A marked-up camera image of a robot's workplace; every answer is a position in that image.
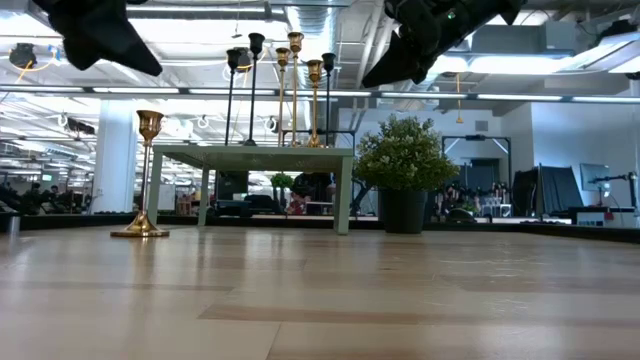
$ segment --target table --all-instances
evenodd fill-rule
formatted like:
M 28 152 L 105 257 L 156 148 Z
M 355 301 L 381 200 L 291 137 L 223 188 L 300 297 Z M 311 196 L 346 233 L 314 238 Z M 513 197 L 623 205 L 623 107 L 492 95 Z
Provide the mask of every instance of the table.
M 153 147 L 148 214 L 156 223 L 162 160 L 166 156 L 202 169 L 202 183 L 209 183 L 209 171 L 306 171 L 334 173 L 336 200 L 333 228 L 340 235 L 349 232 L 351 199 L 352 149 L 282 148 L 253 146 L 156 145 Z M 208 202 L 208 187 L 203 186 L 201 199 Z M 200 211 L 198 225 L 204 226 L 206 211 Z

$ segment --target black curtain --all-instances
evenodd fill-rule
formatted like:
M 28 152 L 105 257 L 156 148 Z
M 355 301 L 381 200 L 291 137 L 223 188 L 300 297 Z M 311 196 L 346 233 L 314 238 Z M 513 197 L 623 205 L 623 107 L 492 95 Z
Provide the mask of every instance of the black curtain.
M 566 212 L 570 207 L 583 207 L 573 170 L 543 166 L 542 193 L 546 214 Z
M 538 169 L 518 171 L 513 178 L 512 199 L 514 216 L 529 216 L 536 207 L 535 191 L 538 182 Z

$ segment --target light wood platform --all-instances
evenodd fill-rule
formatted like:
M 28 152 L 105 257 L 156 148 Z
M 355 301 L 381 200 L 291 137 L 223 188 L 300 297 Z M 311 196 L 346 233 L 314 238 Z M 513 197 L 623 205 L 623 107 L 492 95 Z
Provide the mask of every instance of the light wood platform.
M 0 239 L 2 359 L 639 359 L 640 247 L 116 228 Z

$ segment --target small tree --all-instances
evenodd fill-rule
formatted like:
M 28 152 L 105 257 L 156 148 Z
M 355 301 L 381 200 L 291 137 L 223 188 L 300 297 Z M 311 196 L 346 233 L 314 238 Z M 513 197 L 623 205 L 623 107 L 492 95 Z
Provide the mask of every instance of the small tree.
M 362 137 L 358 151 L 356 176 L 382 190 L 433 191 L 458 173 L 431 119 L 421 124 L 415 116 L 391 115 L 378 134 Z

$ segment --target fluorescent light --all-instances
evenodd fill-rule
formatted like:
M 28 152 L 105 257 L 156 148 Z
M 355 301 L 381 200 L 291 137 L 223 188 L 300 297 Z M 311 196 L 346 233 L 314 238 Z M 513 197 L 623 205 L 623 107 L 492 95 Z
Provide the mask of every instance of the fluorescent light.
M 631 98 L 621 96 L 574 96 L 571 101 L 585 103 L 640 104 L 640 97 Z
M 640 56 L 627 61 L 609 72 L 615 74 L 633 74 L 640 72 Z
M 19 92 L 84 92 L 81 87 L 75 86 L 31 86 L 31 85 L 0 85 L 0 91 Z
M 229 95 L 228 89 L 189 89 L 189 93 L 194 95 Z M 256 95 L 274 96 L 275 90 L 256 89 Z M 234 89 L 233 95 L 251 95 L 251 89 Z
M 478 100 L 560 101 L 562 96 L 479 94 Z
M 287 96 L 293 96 L 293 90 L 285 90 L 284 94 Z M 313 90 L 298 90 L 298 96 L 312 96 L 312 95 L 313 95 Z
M 345 97 L 370 97 L 370 91 L 341 91 L 336 90 L 331 92 L 331 96 L 345 96 Z
M 542 56 L 482 56 L 471 62 L 469 71 L 482 74 L 548 75 L 565 65 L 562 59 Z
M 263 7 L 235 7 L 235 6 L 127 6 L 127 11 L 162 11 L 162 12 L 264 12 Z M 274 14 L 284 14 L 281 9 L 272 9 Z
M 93 91 L 97 93 L 113 93 L 113 94 L 178 94 L 180 91 L 177 88 L 137 88 L 137 87 L 123 87 L 123 88 L 93 88 Z
M 445 55 L 439 56 L 431 69 L 429 69 L 429 71 L 434 73 L 462 73 L 467 72 L 467 70 L 469 70 L 469 64 L 467 64 L 467 60 L 461 57 Z
M 562 60 L 563 66 L 560 71 L 572 71 L 572 70 L 584 70 L 594 63 L 604 59 L 605 57 L 613 54 L 614 52 L 627 46 L 629 42 L 621 42 L 618 44 L 600 44 L 599 46 L 589 49 L 585 52 Z
M 293 96 L 293 90 L 285 90 L 284 94 L 287 96 Z M 298 90 L 298 96 L 312 96 L 313 90 Z M 327 96 L 326 90 L 319 90 L 318 96 Z M 331 91 L 331 96 L 335 97 L 370 97 L 371 91 L 344 91 L 336 90 Z
M 39 170 L 9 170 L 7 172 L 15 175 L 40 175 Z
M 400 93 L 400 92 L 383 92 L 382 97 L 388 98 L 408 98 L 408 99 L 466 99 L 467 94 L 451 94 L 451 93 Z

